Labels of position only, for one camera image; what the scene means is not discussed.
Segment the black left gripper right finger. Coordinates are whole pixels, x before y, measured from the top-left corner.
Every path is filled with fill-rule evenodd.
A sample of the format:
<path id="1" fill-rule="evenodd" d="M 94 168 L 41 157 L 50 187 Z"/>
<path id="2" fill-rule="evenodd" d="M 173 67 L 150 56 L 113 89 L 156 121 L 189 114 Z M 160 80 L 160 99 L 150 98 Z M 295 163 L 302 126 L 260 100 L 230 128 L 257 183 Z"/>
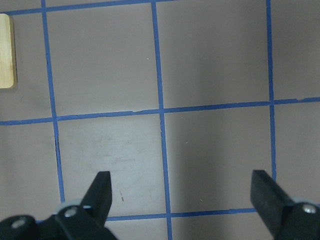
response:
<path id="1" fill-rule="evenodd" d="M 253 170 L 250 201 L 275 240 L 318 240 L 320 207 L 290 197 L 264 170 Z"/>

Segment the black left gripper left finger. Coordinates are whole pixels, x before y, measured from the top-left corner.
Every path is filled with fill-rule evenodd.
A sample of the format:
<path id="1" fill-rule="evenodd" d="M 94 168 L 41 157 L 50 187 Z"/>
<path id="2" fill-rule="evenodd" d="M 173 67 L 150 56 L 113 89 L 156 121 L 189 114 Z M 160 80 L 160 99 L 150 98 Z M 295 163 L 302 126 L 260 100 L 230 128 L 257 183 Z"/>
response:
<path id="1" fill-rule="evenodd" d="M 100 171 L 82 200 L 61 208 L 54 220 L 66 240 L 115 240 L 117 237 L 105 227 L 111 204 L 111 174 Z"/>

